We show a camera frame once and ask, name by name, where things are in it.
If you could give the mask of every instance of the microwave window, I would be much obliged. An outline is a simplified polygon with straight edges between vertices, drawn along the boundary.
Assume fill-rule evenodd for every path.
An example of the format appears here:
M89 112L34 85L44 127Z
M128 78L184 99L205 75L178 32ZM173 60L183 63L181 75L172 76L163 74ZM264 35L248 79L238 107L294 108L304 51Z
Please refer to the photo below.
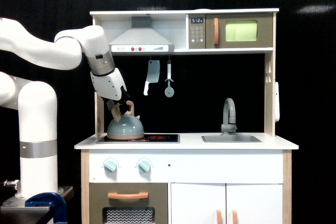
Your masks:
M201 24L203 23L203 18L192 18L191 24Z
M227 42L256 41L257 26L256 20L227 21L225 26L225 39Z

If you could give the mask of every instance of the sink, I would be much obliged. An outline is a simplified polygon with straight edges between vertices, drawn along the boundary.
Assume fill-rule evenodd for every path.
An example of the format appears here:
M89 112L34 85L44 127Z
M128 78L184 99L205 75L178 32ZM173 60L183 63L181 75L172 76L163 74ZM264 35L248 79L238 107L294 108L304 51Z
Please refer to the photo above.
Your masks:
M202 136L202 139L206 143L261 143L258 138L246 135Z

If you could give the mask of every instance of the blue kettle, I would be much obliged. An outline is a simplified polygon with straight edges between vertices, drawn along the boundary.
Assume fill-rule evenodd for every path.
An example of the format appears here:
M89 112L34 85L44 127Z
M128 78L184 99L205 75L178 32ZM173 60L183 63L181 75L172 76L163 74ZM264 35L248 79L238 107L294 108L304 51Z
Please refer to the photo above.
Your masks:
M113 120L107 129L107 137L113 140L131 140L144 137L143 125L140 116L134 116L134 103L127 101L129 110L122 115L120 113L120 104L112 107Z

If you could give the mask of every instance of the oven handle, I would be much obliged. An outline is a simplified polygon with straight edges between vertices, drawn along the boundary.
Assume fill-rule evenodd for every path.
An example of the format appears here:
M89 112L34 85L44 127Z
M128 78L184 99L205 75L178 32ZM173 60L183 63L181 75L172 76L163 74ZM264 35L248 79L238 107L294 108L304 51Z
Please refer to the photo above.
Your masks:
M109 199L146 199L148 198L148 193L138 193L138 194L108 193L107 197Z

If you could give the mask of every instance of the faucet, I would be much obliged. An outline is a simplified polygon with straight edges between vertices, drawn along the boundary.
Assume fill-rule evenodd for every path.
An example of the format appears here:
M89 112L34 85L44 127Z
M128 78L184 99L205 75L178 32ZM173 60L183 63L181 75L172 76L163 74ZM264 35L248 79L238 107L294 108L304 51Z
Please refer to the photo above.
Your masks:
M231 98L228 98L224 102L223 124L220 127L222 135L228 134L228 132L236 132L237 126L235 125L235 123L236 123L235 103Z

